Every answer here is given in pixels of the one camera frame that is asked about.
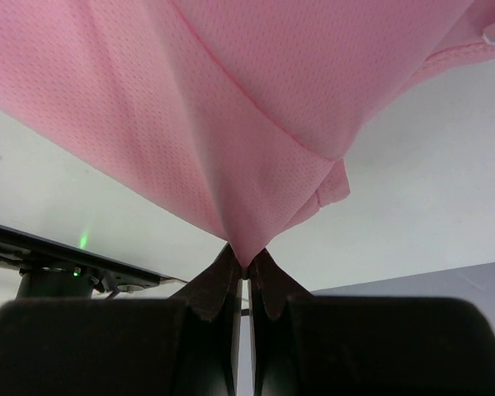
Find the pink cloth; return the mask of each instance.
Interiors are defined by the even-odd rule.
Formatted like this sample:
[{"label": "pink cloth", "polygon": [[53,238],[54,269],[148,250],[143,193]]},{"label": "pink cloth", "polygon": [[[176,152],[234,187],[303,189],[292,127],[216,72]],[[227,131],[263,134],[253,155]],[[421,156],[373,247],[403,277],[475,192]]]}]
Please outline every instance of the pink cloth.
[{"label": "pink cloth", "polygon": [[494,22],[495,0],[0,0],[0,108],[245,265],[347,196],[380,109],[494,58]]}]

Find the garment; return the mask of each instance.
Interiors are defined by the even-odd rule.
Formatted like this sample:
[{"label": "garment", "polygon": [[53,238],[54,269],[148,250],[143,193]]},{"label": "garment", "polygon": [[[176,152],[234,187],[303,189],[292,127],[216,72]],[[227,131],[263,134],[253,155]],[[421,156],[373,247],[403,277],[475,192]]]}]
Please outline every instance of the garment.
[{"label": "garment", "polygon": [[361,126],[495,58],[495,0],[0,0],[0,108],[247,265],[349,193]]}]

